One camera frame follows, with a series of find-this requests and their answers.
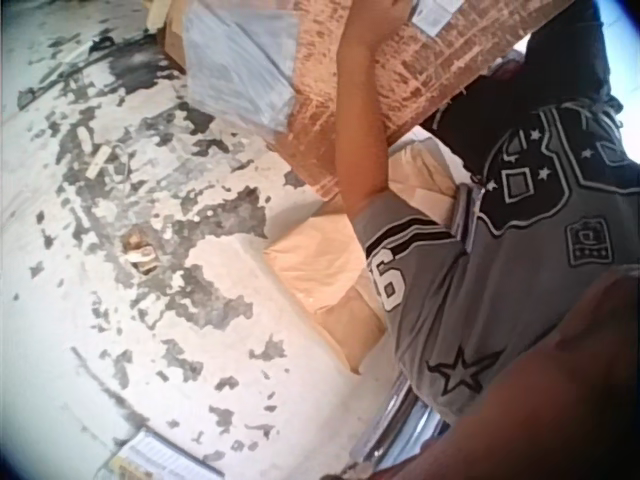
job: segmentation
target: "sleeve stripe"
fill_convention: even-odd
[[[409,250],[417,244],[446,243],[451,240],[456,240],[456,238],[445,230],[437,232],[415,232],[406,240],[392,246],[390,250],[393,257],[398,258],[408,253]]]
[[[423,227],[433,227],[437,226],[438,223],[426,217],[409,217],[398,223],[390,225],[369,242],[369,244],[365,248],[366,258],[369,258],[371,255],[373,255],[373,253],[385,242],[388,242],[393,238],[402,235],[411,227],[415,227],[417,225]]]

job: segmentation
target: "number 6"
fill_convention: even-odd
[[[373,283],[382,301],[382,306],[387,312],[400,305],[404,297],[404,278],[402,272],[390,268],[384,272],[381,267],[394,260],[393,253],[387,248],[378,251],[371,257],[369,272],[373,277]]]

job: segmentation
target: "man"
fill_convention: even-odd
[[[342,197],[395,356],[443,418],[469,413],[397,478],[573,475],[575,452],[629,433],[637,375],[638,278],[607,272],[640,264],[640,168],[621,144],[598,10],[577,0],[531,36],[514,76],[478,79],[424,123],[484,186],[468,252],[388,188],[375,53],[411,3],[353,0],[336,116]],[[560,439],[575,455],[552,454]]]

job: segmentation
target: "black stripe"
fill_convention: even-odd
[[[453,235],[443,230],[440,230],[438,232],[416,232],[411,234],[406,240],[394,245],[389,250],[391,250],[393,258],[396,258],[409,250],[409,248],[411,248],[411,245],[413,245],[414,243],[437,242],[439,240],[449,240],[452,238]]]
[[[424,227],[433,227],[435,225],[438,225],[438,223],[434,222],[429,218],[412,217],[405,220],[402,223],[399,223],[397,225],[392,225],[386,230],[383,230],[380,234],[378,234],[376,238],[374,238],[369,243],[369,245],[367,245],[367,248],[365,249],[365,256],[369,258],[373,254],[373,252],[375,252],[384,242],[406,232],[411,227],[415,227],[416,225],[422,225]]]

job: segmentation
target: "gray t-shirt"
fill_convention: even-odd
[[[392,192],[354,221],[396,358],[449,422],[611,265],[640,262],[640,165],[605,108],[533,112],[484,183],[470,252]]]

